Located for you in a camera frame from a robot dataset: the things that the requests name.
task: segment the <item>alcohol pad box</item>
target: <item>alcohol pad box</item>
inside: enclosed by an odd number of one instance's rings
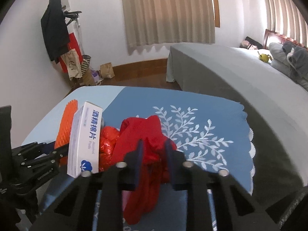
[[[67,174],[74,178],[85,170],[98,173],[102,113],[102,108],[85,102],[74,114],[67,160]]]

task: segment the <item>gray blanket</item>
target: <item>gray blanket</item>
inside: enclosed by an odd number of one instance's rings
[[[244,105],[256,147],[253,197],[269,207],[307,184],[308,94],[252,52],[213,44],[174,44],[166,80],[176,80],[184,91]]]
[[[282,46],[283,51],[288,56],[290,66],[290,78],[304,77],[308,74],[308,51],[305,48],[286,41]]]

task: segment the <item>beige curtain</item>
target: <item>beige curtain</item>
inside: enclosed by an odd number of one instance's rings
[[[130,47],[215,42],[212,0],[122,0]]]
[[[292,0],[265,0],[268,29],[307,46],[308,25]]]

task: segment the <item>brown paper bag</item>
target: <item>brown paper bag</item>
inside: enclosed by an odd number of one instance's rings
[[[109,79],[115,76],[111,62],[102,64],[100,66],[100,75],[101,78],[109,78]]]
[[[90,69],[88,69],[84,75],[82,76],[82,79],[84,80],[84,84],[86,86],[96,86],[94,78],[92,76],[92,72]]]

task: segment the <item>wooden headboard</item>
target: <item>wooden headboard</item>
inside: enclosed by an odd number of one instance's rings
[[[278,43],[284,44],[286,41],[291,41],[295,45],[298,45],[298,46],[301,46],[301,47],[307,49],[307,47],[305,47],[303,44],[295,41],[294,39],[286,37],[284,35],[280,35],[280,34],[276,33],[275,31],[270,31],[268,29],[265,30],[263,48],[264,49],[269,49],[269,44],[271,42],[278,42]]]

